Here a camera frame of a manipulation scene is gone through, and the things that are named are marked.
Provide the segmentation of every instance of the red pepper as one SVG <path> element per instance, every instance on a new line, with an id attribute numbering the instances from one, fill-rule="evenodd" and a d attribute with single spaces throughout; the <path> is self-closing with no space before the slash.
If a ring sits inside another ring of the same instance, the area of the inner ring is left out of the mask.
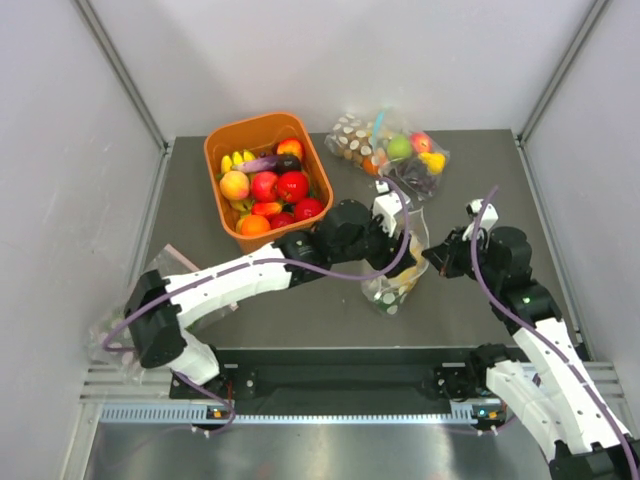
<path id="1" fill-rule="evenodd" d="M 254 203 L 251 208 L 251 213 L 254 215 L 261 215 L 266 219 L 270 219 L 274 215 L 282 212 L 282 204 L 279 202 L 259 202 Z"/>

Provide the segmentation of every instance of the tabletop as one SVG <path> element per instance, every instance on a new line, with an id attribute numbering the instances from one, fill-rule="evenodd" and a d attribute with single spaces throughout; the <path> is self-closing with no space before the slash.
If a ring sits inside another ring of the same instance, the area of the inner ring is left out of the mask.
<path id="1" fill-rule="evenodd" d="M 492 186 L 498 225 L 522 229 L 533 247 L 534 278 L 567 308 L 513 135 L 509 130 L 437 131 L 434 140 L 451 152 L 436 195 L 423 204 L 431 245 L 469 222 L 465 205 Z M 336 201 L 353 198 L 370 205 L 372 177 L 334 157 L 325 134 L 311 135 Z M 147 260 L 172 244 L 200 268 L 242 255 L 223 230 L 204 157 L 205 137 L 178 137 L 169 161 Z M 359 273 L 357 264 L 334 267 Z M 469 347 L 487 342 L 513 345 L 487 299 L 468 278 L 446 280 L 430 268 L 400 311 L 383 316 L 367 301 L 358 282 L 323 278 L 291 290 L 243 300 L 240 308 L 209 326 L 200 339 L 218 347 Z"/>

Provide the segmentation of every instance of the orange plastic bin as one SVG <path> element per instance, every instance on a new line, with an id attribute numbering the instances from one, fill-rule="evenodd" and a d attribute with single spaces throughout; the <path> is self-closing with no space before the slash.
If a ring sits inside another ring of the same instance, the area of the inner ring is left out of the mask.
<path id="1" fill-rule="evenodd" d="M 311 186 L 316 196 L 325 205 L 322 213 L 302 222 L 277 228 L 262 235 L 246 236 L 235 231 L 240 212 L 231 208 L 229 201 L 220 193 L 216 176 L 220 173 L 220 161 L 234 151 L 250 150 L 256 157 L 260 152 L 270 152 L 272 147 L 282 140 L 296 137 L 305 149 L 304 170 L 309 174 Z M 320 158 L 311 143 L 309 134 L 302 121 L 290 113 L 276 112 L 231 123 L 215 130 L 204 142 L 204 153 L 209 166 L 209 176 L 213 193 L 220 213 L 220 221 L 226 232 L 233 237 L 244 253 L 250 253 L 272 242 L 286 232 L 309 228 L 320 220 L 333 205 L 333 190 L 327 174 L 322 168 Z"/>

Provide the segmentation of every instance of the clear plastic bag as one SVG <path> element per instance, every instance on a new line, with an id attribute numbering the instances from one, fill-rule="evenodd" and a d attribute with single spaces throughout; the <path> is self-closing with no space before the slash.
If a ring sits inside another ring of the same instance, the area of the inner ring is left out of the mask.
<path id="1" fill-rule="evenodd" d="M 435 194 L 449 162 L 448 151 L 389 109 L 365 119 L 344 114 L 325 145 L 371 175 L 399 179 L 422 199 Z"/>
<path id="2" fill-rule="evenodd" d="M 158 270 L 162 277 L 167 277 L 169 275 L 191 273 L 199 269 L 173 246 L 167 245 L 145 268 L 145 272 L 150 270 Z M 132 288 L 133 286 L 128 290 L 127 299 Z M 115 365 L 122 374 L 125 383 L 140 384 L 145 370 L 135 355 L 133 340 L 131 339 L 128 328 L 124 329 L 120 337 L 111 343 L 111 345 L 118 348 L 119 351 L 105 352 L 102 349 L 102 342 L 109 332 L 124 320 L 125 302 L 126 299 L 89 328 L 87 351 L 92 360 Z M 206 315 L 194 323 L 189 328 L 189 331 L 196 333 L 237 308 L 238 305 L 234 303 L 211 312 L 209 315 Z"/>
<path id="3" fill-rule="evenodd" d="M 404 228 L 404 217 L 397 216 L 398 229 Z M 376 307 L 386 315 L 396 315 L 407 295 L 416 286 L 420 277 L 427 271 L 429 262 L 422 257 L 422 251 L 429 248 L 429 229 L 424 221 L 422 208 L 409 213 L 409 231 L 411 242 L 409 249 L 417 264 L 407 268 L 394 278 L 385 276 L 360 282 L 362 293 Z M 363 262 L 365 274 L 373 272 L 371 266 Z"/>

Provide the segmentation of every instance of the white panel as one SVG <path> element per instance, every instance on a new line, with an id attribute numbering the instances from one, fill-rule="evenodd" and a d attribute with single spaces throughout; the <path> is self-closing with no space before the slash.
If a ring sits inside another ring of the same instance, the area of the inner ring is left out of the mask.
<path id="1" fill-rule="evenodd" d="M 0 6 L 2 478 L 57 478 L 158 150 L 72 2 Z"/>
<path id="2" fill-rule="evenodd" d="M 93 0 L 165 135 L 271 110 L 326 131 L 401 107 L 520 129 L 590 0 Z"/>
<path id="3" fill-rule="evenodd" d="M 617 0 L 529 148 L 599 359 L 640 420 L 640 3 Z"/>

